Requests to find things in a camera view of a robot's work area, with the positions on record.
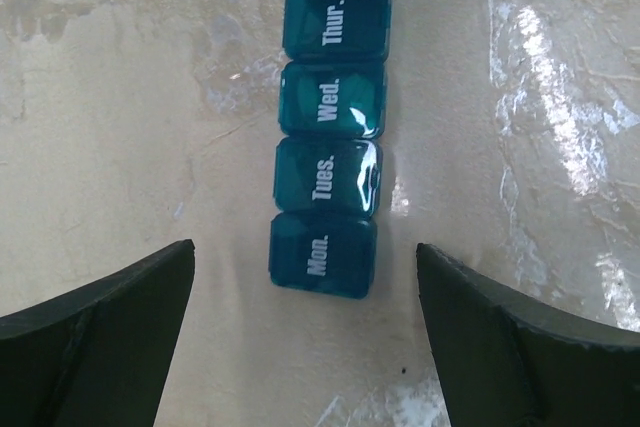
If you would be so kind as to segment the teal weekly pill organizer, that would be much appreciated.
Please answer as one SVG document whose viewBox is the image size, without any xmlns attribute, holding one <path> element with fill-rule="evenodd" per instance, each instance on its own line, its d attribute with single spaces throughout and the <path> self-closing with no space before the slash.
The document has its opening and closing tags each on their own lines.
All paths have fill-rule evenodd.
<svg viewBox="0 0 640 427">
<path fill-rule="evenodd" d="M 391 0 L 285 0 L 269 274 L 364 298 L 374 279 Z"/>
</svg>

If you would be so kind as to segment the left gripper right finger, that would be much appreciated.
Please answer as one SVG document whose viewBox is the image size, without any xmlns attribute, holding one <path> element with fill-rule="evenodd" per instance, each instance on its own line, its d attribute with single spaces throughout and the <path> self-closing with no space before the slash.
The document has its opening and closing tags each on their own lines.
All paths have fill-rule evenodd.
<svg viewBox="0 0 640 427">
<path fill-rule="evenodd" d="M 416 261 L 452 425 L 638 425 L 638 333 L 547 305 L 432 244 Z"/>
</svg>

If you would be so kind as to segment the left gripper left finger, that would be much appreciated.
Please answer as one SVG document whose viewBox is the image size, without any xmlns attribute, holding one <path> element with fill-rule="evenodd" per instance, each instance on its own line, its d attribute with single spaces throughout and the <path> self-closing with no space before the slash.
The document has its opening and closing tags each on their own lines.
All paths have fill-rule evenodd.
<svg viewBox="0 0 640 427">
<path fill-rule="evenodd" d="M 153 425 L 194 274 L 185 239 L 2 317 L 2 425 Z"/>
</svg>

